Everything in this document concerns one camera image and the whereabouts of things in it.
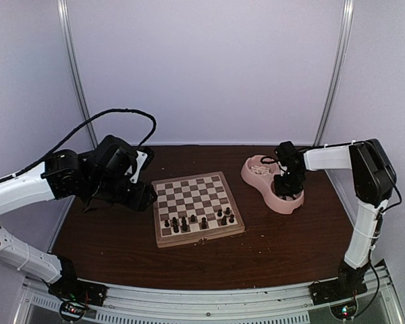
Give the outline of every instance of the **pink bowl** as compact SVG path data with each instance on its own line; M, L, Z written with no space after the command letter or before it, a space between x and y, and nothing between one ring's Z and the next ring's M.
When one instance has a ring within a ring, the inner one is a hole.
M277 163L274 164L262 164L261 158L264 155L255 155L246 160L242 168L242 178L252 187L255 187L262 195L265 201L265 204L280 214L291 214L294 209L300 207L304 203L304 191L302 191L296 199L287 197L287 200L284 200L275 195L273 177L275 174L280 174L281 170ZM262 175L255 174L252 172L252 166L265 166L270 169L270 174Z

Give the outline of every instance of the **dark brown tabletop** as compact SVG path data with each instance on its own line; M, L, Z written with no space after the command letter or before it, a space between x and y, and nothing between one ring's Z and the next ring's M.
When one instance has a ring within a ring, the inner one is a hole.
M269 209L240 170L267 146L155 146L146 181L222 171L246 225L243 234L157 248L153 210L122 206L82 213L76 199L53 252L73 260L82 279L185 290L261 288L337 276L352 226L323 171L308 172L304 206L291 215ZM96 202L96 207L105 206Z

